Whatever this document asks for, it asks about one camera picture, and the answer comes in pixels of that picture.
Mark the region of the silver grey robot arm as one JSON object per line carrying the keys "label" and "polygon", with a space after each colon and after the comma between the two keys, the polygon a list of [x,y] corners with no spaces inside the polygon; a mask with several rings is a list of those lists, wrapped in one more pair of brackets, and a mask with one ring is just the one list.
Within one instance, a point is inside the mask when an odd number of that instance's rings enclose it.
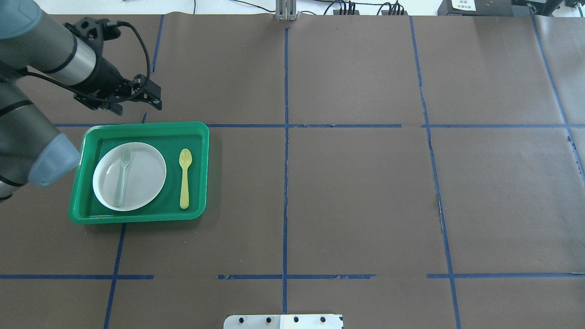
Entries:
{"label": "silver grey robot arm", "polygon": [[[146,74],[125,78],[104,56],[104,43],[129,28],[146,60]],[[33,0],[1,2],[1,200],[25,185],[45,187],[79,164],[80,154],[37,101],[51,110],[73,100],[90,110],[122,115],[123,102],[162,108],[161,88],[151,80],[144,40],[127,21],[82,17],[62,23]]]}

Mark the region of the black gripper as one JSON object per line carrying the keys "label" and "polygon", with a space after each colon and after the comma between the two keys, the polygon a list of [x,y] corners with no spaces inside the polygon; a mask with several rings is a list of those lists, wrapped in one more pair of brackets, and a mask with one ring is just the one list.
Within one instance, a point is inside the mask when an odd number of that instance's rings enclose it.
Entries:
{"label": "black gripper", "polygon": [[74,99],[90,110],[109,110],[123,115],[125,101],[144,102],[161,111],[161,87],[147,75],[138,74],[132,80],[121,76],[117,69],[96,69],[88,79],[73,86]]}

